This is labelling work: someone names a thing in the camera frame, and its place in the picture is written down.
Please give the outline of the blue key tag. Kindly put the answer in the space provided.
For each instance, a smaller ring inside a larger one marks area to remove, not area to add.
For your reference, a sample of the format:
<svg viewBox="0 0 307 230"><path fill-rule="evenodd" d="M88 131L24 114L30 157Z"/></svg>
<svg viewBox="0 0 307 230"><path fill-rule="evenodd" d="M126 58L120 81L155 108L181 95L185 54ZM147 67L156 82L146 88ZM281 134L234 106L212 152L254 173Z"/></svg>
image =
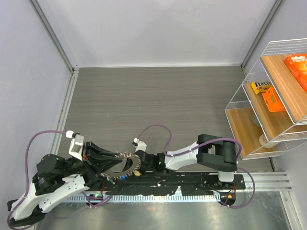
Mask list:
<svg viewBox="0 0 307 230"><path fill-rule="evenodd" d="M125 180L128 176L127 175L124 175L124 176L121 176L121 180Z"/></svg>

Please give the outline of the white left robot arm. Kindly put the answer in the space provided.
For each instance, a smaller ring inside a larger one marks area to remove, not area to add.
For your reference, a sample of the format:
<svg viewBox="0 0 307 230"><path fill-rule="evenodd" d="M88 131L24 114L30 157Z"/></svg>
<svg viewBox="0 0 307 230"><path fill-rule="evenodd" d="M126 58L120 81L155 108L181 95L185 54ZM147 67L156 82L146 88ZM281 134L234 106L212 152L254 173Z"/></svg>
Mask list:
<svg viewBox="0 0 307 230"><path fill-rule="evenodd" d="M118 179L123 173L111 169L127 157L81 141L72 141L69 154L67 159L48 154L37 164L23 196L8 202L11 229L28 228L67 198L90 189L96 191L105 179Z"/></svg>

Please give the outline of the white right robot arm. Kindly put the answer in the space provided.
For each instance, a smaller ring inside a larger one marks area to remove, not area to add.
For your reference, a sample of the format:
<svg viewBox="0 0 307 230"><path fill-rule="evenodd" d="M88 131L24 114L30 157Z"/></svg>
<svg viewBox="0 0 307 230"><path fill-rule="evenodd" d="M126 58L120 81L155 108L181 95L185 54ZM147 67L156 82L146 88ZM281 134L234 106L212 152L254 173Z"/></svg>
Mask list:
<svg viewBox="0 0 307 230"><path fill-rule="evenodd" d="M177 170L200 164L218 171L217 183L227 189L235 183L237 159L243 149L242 144L231 138L221 138L202 134L193 144L175 151L166 151L157 155L146 152L146 144L138 138L133 140L135 153L141 159L141 171L155 173L174 173Z"/></svg>

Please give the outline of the round steel keyring disc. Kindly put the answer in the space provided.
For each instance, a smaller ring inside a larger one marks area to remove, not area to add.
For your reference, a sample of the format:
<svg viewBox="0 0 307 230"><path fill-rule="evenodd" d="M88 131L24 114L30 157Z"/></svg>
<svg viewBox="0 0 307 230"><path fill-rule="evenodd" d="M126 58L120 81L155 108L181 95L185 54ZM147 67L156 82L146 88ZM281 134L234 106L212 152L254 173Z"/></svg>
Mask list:
<svg viewBox="0 0 307 230"><path fill-rule="evenodd" d="M121 152L116 155L117 160L120 162L115 163L108 170L100 173L107 179L120 179L122 176L130 176L134 171L139 170L141 167L140 157L132 152Z"/></svg>

